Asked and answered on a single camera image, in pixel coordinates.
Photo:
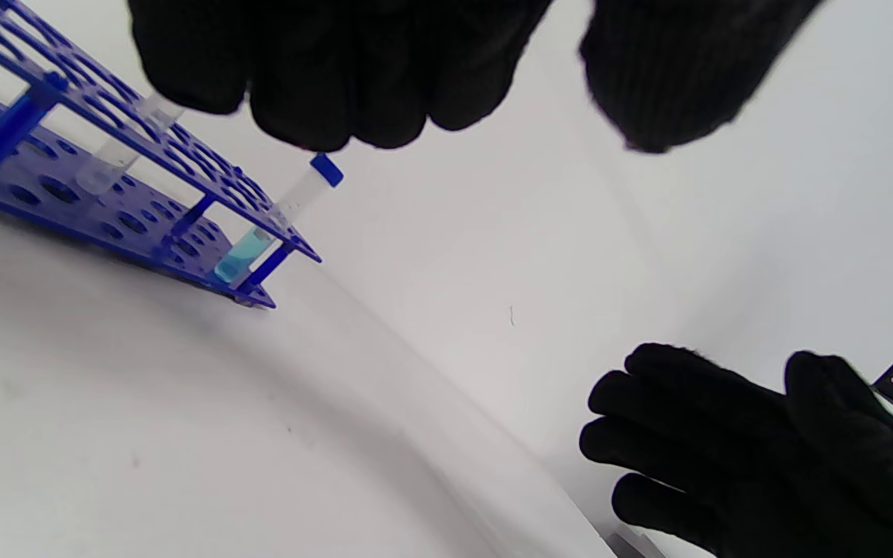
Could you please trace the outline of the person's left hand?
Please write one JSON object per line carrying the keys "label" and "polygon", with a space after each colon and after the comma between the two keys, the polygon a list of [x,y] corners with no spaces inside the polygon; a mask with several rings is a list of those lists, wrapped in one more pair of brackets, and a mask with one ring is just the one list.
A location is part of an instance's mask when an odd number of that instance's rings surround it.
{"label": "person's left hand", "polygon": [[[492,114],[548,1],[130,1],[143,71],[213,115],[248,102],[288,145],[398,149],[426,123]],[[595,1],[580,43],[593,102],[628,148],[663,154],[733,121],[816,1]]]}

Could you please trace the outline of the person's right hand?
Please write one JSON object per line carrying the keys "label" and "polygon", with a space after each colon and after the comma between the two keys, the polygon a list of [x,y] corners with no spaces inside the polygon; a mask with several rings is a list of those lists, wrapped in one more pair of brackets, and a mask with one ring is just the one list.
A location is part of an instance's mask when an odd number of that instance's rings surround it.
{"label": "person's right hand", "polygon": [[588,409],[621,522],[715,557],[893,557],[893,414],[839,356],[792,354],[778,393],[645,343]]}

